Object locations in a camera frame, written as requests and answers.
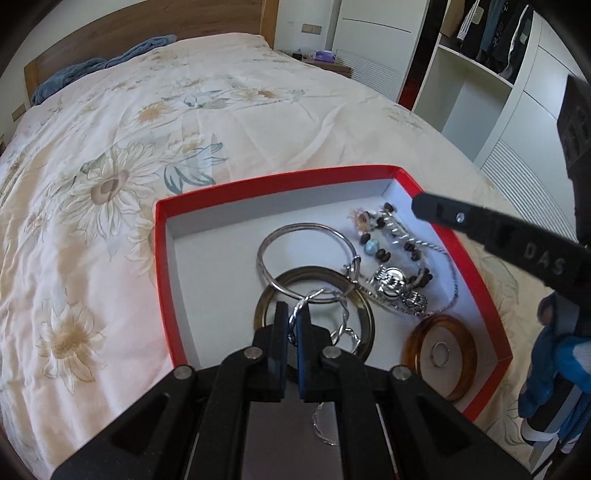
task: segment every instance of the silver bangle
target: silver bangle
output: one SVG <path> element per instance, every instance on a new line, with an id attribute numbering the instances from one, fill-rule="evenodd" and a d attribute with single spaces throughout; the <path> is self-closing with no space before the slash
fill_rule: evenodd
<path id="1" fill-rule="evenodd" d="M 267 250 L 269 245 L 271 245 L 275 240 L 277 240 L 279 237 L 281 237 L 287 233 L 297 232 L 299 230 L 316 230 L 316 231 L 320 231 L 320 232 L 330 233 L 330 234 L 334 235 L 336 238 L 338 238 L 339 240 L 341 240 L 349 248 L 349 250 L 351 250 L 351 254 L 353 255 L 353 260 L 351 260 L 351 263 L 349 265 L 346 265 L 346 270 L 347 270 L 346 276 L 349 279 L 349 281 L 351 282 L 350 286 L 347 287 L 347 289 L 340 296 L 332 295 L 330 298 L 315 297 L 313 299 L 309 299 L 308 303 L 317 303 L 317 304 L 336 303 L 338 301 L 341 301 L 342 298 L 347 298 L 347 296 L 353 290 L 355 290 L 357 288 L 357 283 L 359 280 L 359 272 L 360 272 L 360 267 L 361 267 L 361 257 L 357 254 L 355 247 L 349 241 L 349 239 L 347 239 L 347 237 L 345 237 L 342 233 L 335 230 L 334 228 L 331 228 L 326 225 L 322 225 L 321 223 L 294 223 L 292 225 L 285 225 L 285 226 L 275 230 L 270 235 L 268 235 L 267 238 L 265 238 L 262 241 L 261 246 L 259 247 L 259 250 L 256 253 L 256 266 L 258 267 L 259 271 L 261 272 L 261 275 L 265 278 L 265 280 L 269 283 L 269 285 L 273 286 L 273 288 L 276 289 L 277 291 L 279 291 L 280 293 L 283 293 L 284 295 L 287 295 L 288 297 L 290 297 L 292 299 L 296 299 L 296 300 L 304 300 L 304 298 L 306 298 L 305 295 L 301 295 L 301 294 L 299 294 L 293 290 L 290 290 L 289 288 L 286 288 L 283 285 L 277 283 L 277 281 L 275 280 L 273 275 L 271 275 L 271 273 L 267 270 L 265 264 L 263 263 L 263 259 L 262 259 L 263 255 L 265 254 L 265 251 Z"/>

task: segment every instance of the wall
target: wall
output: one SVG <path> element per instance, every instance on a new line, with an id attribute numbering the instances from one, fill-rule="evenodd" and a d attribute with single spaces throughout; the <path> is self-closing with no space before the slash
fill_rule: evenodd
<path id="1" fill-rule="evenodd" d="M 275 48 L 278 50 L 323 50 L 335 0 L 281 0 L 277 16 Z M 320 35 L 302 33 L 304 23 L 320 25 Z"/>
<path id="2" fill-rule="evenodd" d="M 63 0 L 37 25 L 0 77 L 0 135 L 10 138 L 16 124 L 12 112 L 22 103 L 29 107 L 23 69 L 26 64 L 74 30 L 111 12 L 142 0 Z"/>

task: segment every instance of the amber bangle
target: amber bangle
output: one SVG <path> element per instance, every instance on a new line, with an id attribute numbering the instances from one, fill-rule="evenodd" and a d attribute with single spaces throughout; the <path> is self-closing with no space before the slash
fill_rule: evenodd
<path id="1" fill-rule="evenodd" d="M 432 315 L 424 319 L 412 332 L 404 345 L 402 351 L 402 363 L 410 368 L 413 373 L 421 375 L 421 349 L 427 334 L 433 327 L 440 326 L 449 330 L 456 338 L 462 351 L 462 373 L 456 388 L 453 389 L 446 400 L 456 403 L 460 401 L 470 390 L 474 377 L 476 376 L 476 366 L 478 364 L 478 354 L 474 337 L 466 326 L 458 319 L 445 314 Z"/>
<path id="2" fill-rule="evenodd" d="M 351 285 L 347 277 L 341 275 L 335 270 L 324 267 L 299 267 L 282 273 L 276 278 L 277 282 L 282 285 L 289 286 L 299 281 L 319 280 L 338 288 L 340 291 L 346 291 Z M 269 285 L 263 291 L 255 309 L 255 330 L 267 325 L 267 310 L 273 298 L 277 294 L 275 288 Z M 369 357 L 375 340 L 375 319 L 368 299 L 366 299 L 360 292 L 353 290 L 347 299 L 350 300 L 359 316 L 361 324 L 361 342 L 355 352 L 364 362 Z"/>

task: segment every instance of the floral bedspread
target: floral bedspread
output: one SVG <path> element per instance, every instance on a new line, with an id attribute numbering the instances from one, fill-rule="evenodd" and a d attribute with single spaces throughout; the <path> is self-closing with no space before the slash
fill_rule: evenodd
<path id="1" fill-rule="evenodd" d="M 360 163 L 399 165 L 426 190 L 516 215 L 420 118 L 261 37 L 181 41 L 32 108 L 0 161 L 0 351 L 4 428 L 34 474 L 49 478 L 171 370 L 154 285 L 157 200 Z M 478 425 L 525 462 L 516 399 L 546 289 L 464 244 L 515 358 Z"/>

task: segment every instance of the light switch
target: light switch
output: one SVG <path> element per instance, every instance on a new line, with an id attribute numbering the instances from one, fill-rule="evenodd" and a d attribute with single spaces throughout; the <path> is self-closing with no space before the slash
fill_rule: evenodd
<path id="1" fill-rule="evenodd" d="M 302 33 L 312 33 L 314 35 L 320 35 L 322 31 L 322 27 L 320 25 L 311 25 L 309 23 L 305 23 L 301 26 Z"/>

